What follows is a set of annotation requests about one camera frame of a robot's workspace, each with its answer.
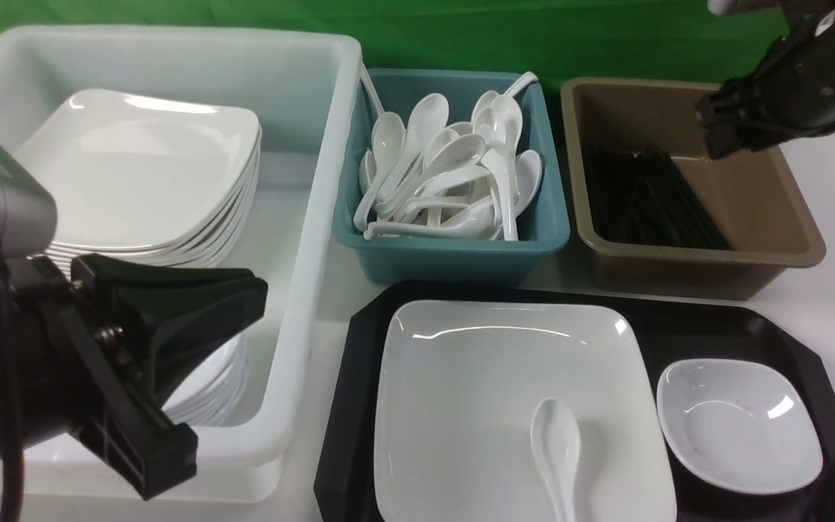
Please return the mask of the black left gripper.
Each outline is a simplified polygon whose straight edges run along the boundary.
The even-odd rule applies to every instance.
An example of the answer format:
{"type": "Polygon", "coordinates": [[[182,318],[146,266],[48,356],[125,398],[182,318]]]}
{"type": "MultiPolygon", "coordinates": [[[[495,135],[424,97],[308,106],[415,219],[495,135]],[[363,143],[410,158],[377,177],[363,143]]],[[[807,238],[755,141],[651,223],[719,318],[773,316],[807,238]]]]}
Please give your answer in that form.
{"type": "Polygon", "coordinates": [[[162,405],[264,317],[268,283],[246,268],[156,267],[102,254],[74,258],[70,277],[46,257],[10,268],[9,317],[0,316],[0,465],[9,452],[22,457],[69,435],[146,501],[195,478],[198,436],[162,405]]]}

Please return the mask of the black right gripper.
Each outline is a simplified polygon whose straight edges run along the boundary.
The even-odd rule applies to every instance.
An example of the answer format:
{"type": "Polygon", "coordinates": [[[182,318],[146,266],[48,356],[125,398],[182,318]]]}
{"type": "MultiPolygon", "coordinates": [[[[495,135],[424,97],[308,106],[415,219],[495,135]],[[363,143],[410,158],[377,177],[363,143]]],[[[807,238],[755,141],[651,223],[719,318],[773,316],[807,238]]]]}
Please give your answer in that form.
{"type": "Polygon", "coordinates": [[[779,1],[789,32],[696,105],[710,158],[835,132],[835,1],[779,1]]]}

